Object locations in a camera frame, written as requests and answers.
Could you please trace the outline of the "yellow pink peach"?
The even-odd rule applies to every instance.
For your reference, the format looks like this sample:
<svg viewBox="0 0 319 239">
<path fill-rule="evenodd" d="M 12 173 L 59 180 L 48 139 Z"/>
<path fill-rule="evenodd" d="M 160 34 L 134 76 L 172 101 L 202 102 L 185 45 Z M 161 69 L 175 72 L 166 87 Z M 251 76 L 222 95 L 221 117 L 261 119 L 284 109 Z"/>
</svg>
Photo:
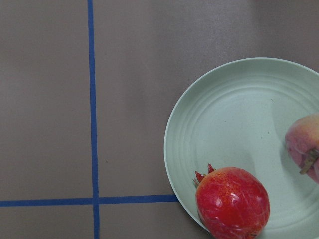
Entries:
<svg viewBox="0 0 319 239">
<path fill-rule="evenodd" d="M 300 118 L 294 122 L 285 135 L 288 155 L 300 168 L 302 174 L 308 175 L 316 183 L 319 182 L 319 159 L 312 165 L 309 163 L 309 152 L 319 150 L 319 114 L 314 113 Z"/>
</svg>

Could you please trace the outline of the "green plate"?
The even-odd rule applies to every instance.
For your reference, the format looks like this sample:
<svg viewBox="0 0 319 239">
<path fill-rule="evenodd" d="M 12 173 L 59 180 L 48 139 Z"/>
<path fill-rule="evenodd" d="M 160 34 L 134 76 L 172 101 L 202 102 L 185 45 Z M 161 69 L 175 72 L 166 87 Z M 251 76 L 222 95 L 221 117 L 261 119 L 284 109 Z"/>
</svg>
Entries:
<svg viewBox="0 0 319 239">
<path fill-rule="evenodd" d="M 289 127 L 318 110 L 319 75 L 294 62 L 249 58 L 200 77 L 177 101 L 164 137 L 165 167 L 181 205 L 202 226 L 195 171 L 239 167 L 269 195 L 260 238 L 318 238 L 319 186 L 299 173 L 285 145 Z"/>
</svg>

